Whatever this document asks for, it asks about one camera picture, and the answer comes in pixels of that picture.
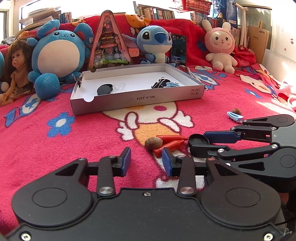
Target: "plush nose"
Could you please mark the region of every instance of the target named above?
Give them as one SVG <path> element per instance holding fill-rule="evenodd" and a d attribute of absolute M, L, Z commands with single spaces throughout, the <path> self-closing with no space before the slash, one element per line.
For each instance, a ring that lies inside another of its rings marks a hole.
<path fill-rule="evenodd" d="M 156 33 L 154 35 L 155 39 L 157 42 L 159 42 L 160 44 L 164 43 L 166 40 L 166 34 L 165 33 Z"/>

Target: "triangular cutout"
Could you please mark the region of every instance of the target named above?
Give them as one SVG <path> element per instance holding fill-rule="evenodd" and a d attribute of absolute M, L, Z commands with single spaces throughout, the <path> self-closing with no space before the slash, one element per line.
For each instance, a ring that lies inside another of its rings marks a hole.
<path fill-rule="evenodd" d="M 88 70 L 133 64 L 113 13 L 102 13 L 89 57 Z"/>
<path fill-rule="evenodd" d="M 252 121 L 267 121 L 268 118 L 254 119 Z"/>
<path fill-rule="evenodd" d="M 249 170 L 256 170 L 256 171 L 264 171 L 264 162 L 254 162 L 254 163 L 245 163 L 239 164 L 239 168 L 249 169 Z"/>
<path fill-rule="evenodd" d="M 58 173 L 56 173 L 57 176 L 73 176 L 74 173 L 76 172 L 77 167 L 79 166 L 78 163 L 74 163 L 66 168 L 64 168 L 63 170 L 59 171 Z"/>
<path fill-rule="evenodd" d="M 227 167 L 219 164 L 219 163 L 215 163 L 215 167 L 217 169 L 217 171 L 219 172 L 220 176 L 236 176 L 237 173 L 233 172 L 232 170 L 228 169 Z"/>

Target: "plush eye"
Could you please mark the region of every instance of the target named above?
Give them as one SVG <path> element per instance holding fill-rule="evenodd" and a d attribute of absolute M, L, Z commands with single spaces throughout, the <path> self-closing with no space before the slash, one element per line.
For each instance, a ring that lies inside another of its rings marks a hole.
<path fill-rule="evenodd" d="M 148 32 L 144 32 L 142 35 L 143 39 L 149 40 L 150 39 L 150 35 Z"/>

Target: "doll face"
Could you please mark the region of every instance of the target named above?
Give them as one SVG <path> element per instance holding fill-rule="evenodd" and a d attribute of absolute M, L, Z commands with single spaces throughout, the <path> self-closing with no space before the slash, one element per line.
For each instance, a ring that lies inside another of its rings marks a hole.
<path fill-rule="evenodd" d="M 19 49 L 17 51 L 15 51 L 12 54 L 12 66 L 15 68 L 19 68 L 21 66 L 23 66 L 26 62 L 26 58 L 24 53 L 22 52 L 22 49 Z"/>
<path fill-rule="evenodd" d="M 229 49 L 232 46 L 232 38 L 223 31 L 216 31 L 211 34 L 210 43 L 217 49 Z"/>

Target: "white cardboard box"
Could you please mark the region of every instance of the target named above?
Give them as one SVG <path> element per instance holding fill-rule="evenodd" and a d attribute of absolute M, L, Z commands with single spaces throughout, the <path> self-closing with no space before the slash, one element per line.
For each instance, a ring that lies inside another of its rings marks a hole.
<path fill-rule="evenodd" d="M 152 89 L 151 86 L 165 77 L 179 87 Z M 125 83 L 123 89 L 110 94 L 97 95 L 103 84 Z M 71 106 L 74 115 L 114 110 L 139 105 L 201 98 L 205 85 L 169 64 L 139 64 L 85 71 L 81 81 L 74 86 Z"/>

